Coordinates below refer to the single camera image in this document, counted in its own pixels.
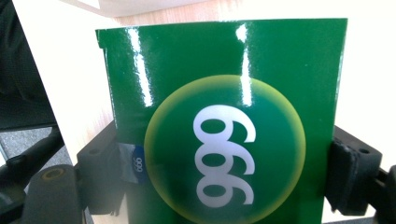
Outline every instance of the glossy green packaging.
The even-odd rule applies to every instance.
[[[320,223],[346,28],[98,30],[130,223]]]

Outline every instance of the black mechanical holder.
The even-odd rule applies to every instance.
[[[36,174],[64,145],[58,129],[0,168],[0,224],[85,223],[93,215],[120,210],[125,184],[120,180],[116,129],[110,123],[78,153],[78,164],[57,165]],[[338,127],[329,150],[325,196],[344,216],[375,208],[374,223],[396,223],[396,165],[379,168],[382,154]],[[27,195],[23,189],[30,181]]]

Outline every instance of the green circle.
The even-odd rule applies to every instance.
[[[245,142],[246,128],[233,123],[228,141],[244,148],[254,160],[255,170],[245,175],[247,165],[233,156],[228,175],[248,183],[252,203],[244,204],[246,193],[232,188],[233,197],[221,207],[208,207],[197,196],[197,184],[205,176],[197,169],[194,156],[203,144],[193,130],[196,115],[211,105],[227,105],[248,116],[256,138]],[[220,133],[225,123],[209,119],[201,128]],[[274,212],[291,194],[304,167],[304,127],[288,99],[268,84],[235,75],[204,77],[169,95],[152,116],[145,137],[148,175],[164,201],[183,217],[196,223],[252,223]],[[208,154],[203,163],[221,166],[225,157]],[[211,197],[226,188],[204,189]]]

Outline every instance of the blue label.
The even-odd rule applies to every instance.
[[[148,173],[146,170],[145,149],[141,146],[135,146],[134,152],[132,153],[132,169],[138,183],[147,181]]]

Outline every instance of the table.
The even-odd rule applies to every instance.
[[[113,120],[105,61],[95,29],[333,17],[349,18],[335,123],[380,150],[385,170],[396,163],[392,141],[396,134],[396,5],[391,0],[211,0],[116,19],[61,1],[13,2],[73,163],[77,153]],[[324,215],[324,221],[337,219],[336,215]]]

